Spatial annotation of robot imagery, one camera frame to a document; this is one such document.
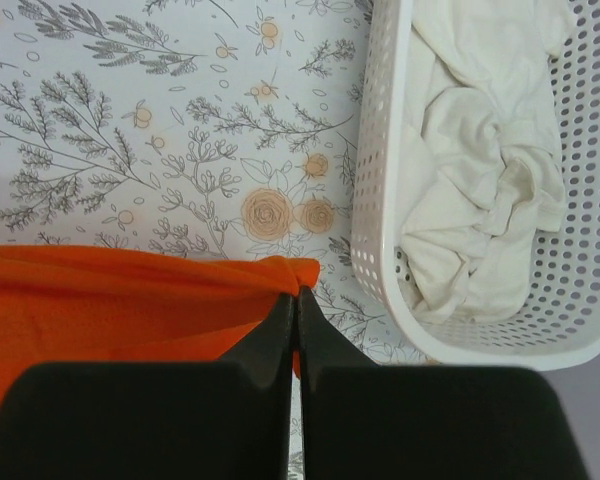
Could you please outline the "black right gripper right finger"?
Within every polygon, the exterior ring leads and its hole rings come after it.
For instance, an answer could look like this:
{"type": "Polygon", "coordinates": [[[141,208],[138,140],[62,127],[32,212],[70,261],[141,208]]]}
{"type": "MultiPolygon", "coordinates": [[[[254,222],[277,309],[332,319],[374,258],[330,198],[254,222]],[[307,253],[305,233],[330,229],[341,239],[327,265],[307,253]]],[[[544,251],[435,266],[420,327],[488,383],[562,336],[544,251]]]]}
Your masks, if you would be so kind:
{"type": "Polygon", "coordinates": [[[518,367],[381,366],[297,301],[309,479],[585,479],[561,402],[518,367]]]}

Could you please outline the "orange t-shirt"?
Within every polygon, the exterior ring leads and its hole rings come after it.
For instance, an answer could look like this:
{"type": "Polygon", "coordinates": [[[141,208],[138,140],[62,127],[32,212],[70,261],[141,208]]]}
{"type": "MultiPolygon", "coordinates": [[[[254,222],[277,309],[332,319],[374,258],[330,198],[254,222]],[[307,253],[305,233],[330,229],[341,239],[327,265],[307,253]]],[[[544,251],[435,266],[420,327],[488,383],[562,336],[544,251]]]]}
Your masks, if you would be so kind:
{"type": "Polygon", "coordinates": [[[52,361],[219,358],[277,299],[317,283],[318,261],[193,261],[135,250],[0,246],[0,403],[52,361]]]}

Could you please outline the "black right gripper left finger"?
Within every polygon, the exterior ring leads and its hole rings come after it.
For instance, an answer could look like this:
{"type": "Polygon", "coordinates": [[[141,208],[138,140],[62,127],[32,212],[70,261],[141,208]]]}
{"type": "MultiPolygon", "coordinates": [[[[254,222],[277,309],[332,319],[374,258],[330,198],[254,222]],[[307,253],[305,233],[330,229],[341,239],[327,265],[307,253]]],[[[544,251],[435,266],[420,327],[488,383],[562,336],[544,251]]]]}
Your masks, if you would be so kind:
{"type": "Polygon", "coordinates": [[[294,300],[213,362],[44,363],[0,405],[0,479],[282,479],[294,300]]]}

